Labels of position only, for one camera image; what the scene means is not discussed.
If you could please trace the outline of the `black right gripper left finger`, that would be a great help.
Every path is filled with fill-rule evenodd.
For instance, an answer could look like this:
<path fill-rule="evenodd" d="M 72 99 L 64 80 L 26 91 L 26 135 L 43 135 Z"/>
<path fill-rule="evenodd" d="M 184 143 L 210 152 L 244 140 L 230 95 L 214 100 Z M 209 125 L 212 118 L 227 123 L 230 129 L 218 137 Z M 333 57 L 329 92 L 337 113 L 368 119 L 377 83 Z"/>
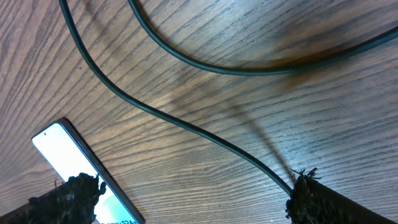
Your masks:
<path fill-rule="evenodd" d="M 92 224 L 95 205 L 106 192 L 99 175 L 85 173 L 70 177 L 62 185 L 3 215 L 4 224 Z"/>

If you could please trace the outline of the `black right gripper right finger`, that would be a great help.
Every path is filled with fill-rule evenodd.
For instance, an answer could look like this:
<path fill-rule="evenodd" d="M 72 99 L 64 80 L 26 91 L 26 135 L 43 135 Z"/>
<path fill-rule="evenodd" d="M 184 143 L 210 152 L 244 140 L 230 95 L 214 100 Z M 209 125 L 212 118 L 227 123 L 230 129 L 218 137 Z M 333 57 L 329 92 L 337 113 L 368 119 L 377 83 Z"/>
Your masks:
<path fill-rule="evenodd" d="M 294 224 L 396 224 L 319 183 L 317 169 L 301 170 L 286 203 Z"/>

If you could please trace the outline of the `blue Samsung Galaxy smartphone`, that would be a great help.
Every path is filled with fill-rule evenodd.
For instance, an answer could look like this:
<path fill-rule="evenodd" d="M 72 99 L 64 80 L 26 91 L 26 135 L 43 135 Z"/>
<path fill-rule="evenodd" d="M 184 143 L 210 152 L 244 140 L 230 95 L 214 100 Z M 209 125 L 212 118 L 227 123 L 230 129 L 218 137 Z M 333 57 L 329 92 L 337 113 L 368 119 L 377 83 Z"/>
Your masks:
<path fill-rule="evenodd" d="M 145 224 L 144 217 L 68 119 L 50 123 L 32 136 L 32 143 L 64 181 L 84 173 L 106 184 L 105 193 L 94 206 L 97 222 Z"/>

